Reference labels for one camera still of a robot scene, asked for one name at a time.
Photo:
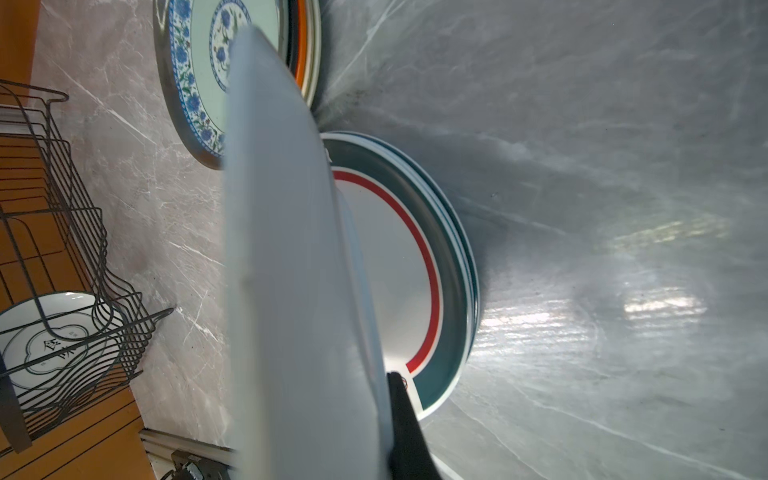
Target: marble wall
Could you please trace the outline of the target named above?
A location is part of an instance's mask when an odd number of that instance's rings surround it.
[[[424,422],[465,478],[768,478],[768,5],[327,0],[324,130],[441,184],[484,320]],[[220,174],[167,116],[148,0],[43,0],[33,82],[163,321],[151,428],[225,443]]]
[[[161,321],[131,383],[147,427],[223,445],[221,174],[170,122],[152,2],[43,0],[32,83],[70,94],[59,124],[109,233],[109,264]]]

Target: blue floral plate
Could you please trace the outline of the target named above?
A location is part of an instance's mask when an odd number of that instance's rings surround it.
[[[281,58],[288,45],[287,0],[155,0],[157,69],[174,126],[202,164],[221,168],[230,49],[255,24]]]

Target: stack of plates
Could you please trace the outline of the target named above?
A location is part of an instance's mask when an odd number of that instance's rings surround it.
[[[478,328],[478,276],[466,233],[435,182],[380,139],[322,134],[352,212],[388,371],[419,419],[458,382]]]
[[[230,48],[238,29],[261,28],[307,105],[320,64],[318,0],[155,0],[157,69],[174,126],[192,155],[221,168]]]

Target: metal wire dish rack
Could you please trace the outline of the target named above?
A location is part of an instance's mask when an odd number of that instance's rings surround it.
[[[0,80],[0,456],[125,387],[157,322],[107,267],[107,232],[51,116],[64,92]]]

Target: red stripe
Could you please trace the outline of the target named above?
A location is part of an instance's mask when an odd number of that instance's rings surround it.
[[[400,203],[398,203],[398,201],[395,200],[392,195],[389,194],[389,192],[381,188],[379,185],[376,185],[367,178],[360,177],[357,174],[340,170],[333,171],[333,178],[336,180],[343,180],[353,184],[358,184],[360,187],[367,188],[374,194],[378,195],[400,216],[402,221],[406,223],[408,230],[411,232],[414,240],[416,240],[416,244],[419,246],[419,252],[421,252],[422,258],[424,259],[424,264],[427,267],[429,291],[432,296],[432,312],[429,314],[429,328],[427,329],[427,335],[424,338],[424,343],[422,343],[422,346],[419,347],[419,351],[416,352],[413,358],[410,359],[408,363],[406,363],[408,371],[413,372],[419,368],[422,362],[424,362],[424,360],[427,358],[427,355],[429,354],[429,351],[432,349],[432,346],[435,344],[435,340],[437,339],[437,329],[440,323],[440,295],[437,285],[437,269],[432,262],[432,257],[429,255],[429,248],[427,247],[426,240],[424,240],[421,232],[419,232],[419,228],[413,222],[410,215],[408,215],[408,212],[406,212],[402,205],[400,205]]]

